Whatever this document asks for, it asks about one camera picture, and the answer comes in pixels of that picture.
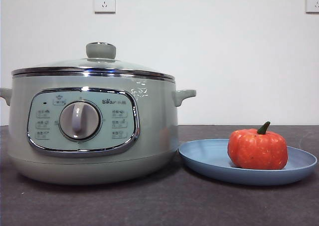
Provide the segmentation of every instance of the dark gray tablecloth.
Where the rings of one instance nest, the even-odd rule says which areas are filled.
[[[179,126],[181,142],[228,138],[248,126]],[[271,126],[289,146],[319,157],[319,126]],[[284,186],[224,183],[183,165],[179,155],[147,177],[98,186],[59,186],[20,175],[6,154],[1,127],[2,226],[315,226],[319,225],[319,167]]]

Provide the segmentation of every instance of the pot base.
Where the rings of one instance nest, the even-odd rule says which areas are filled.
[[[151,157],[96,164],[43,164],[10,157],[24,176],[60,185],[96,185],[130,180],[150,174],[166,165],[176,151]]]

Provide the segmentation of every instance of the control panel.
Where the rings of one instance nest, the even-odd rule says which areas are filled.
[[[103,153],[128,149],[139,128],[136,102],[126,91],[55,88],[34,96],[27,134],[31,145],[49,152]]]

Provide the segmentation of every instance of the metal rim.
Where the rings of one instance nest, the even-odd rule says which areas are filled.
[[[13,76],[20,75],[21,77],[30,76],[26,74],[33,74],[32,76],[45,76],[52,75],[53,73],[58,73],[58,75],[72,75],[74,73],[98,73],[98,74],[121,74],[121,75],[134,75],[143,77],[157,77],[175,80],[175,77],[168,74],[144,71],[144,70],[130,70],[130,69],[111,69],[111,68],[97,68],[97,67],[62,67],[62,66],[52,66],[52,67],[32,67],[23,68],[12,71]]]
[[[28,73],[14,75],[13,79],[24,78],[24,77],[33,77],[33,76],[103,76],[103,77],[114,77],[114,78],[133,78],[133,79],[147,79],[147,80],[158,80],[158,81],[167,81],[174,83],[175,81],[168,78],[161,78],[156,76],[143,76],[143,75],[131,75],[131,74],[113,74],[113,73],[88,73],[88,72],[49,72],[49,73]]]

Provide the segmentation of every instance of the power outlet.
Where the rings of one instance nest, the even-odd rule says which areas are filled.
[[[307,13],[319,13],[319,0],[306,0]]]
[[[95,13],[115,13],[115,0],[94,0]]]

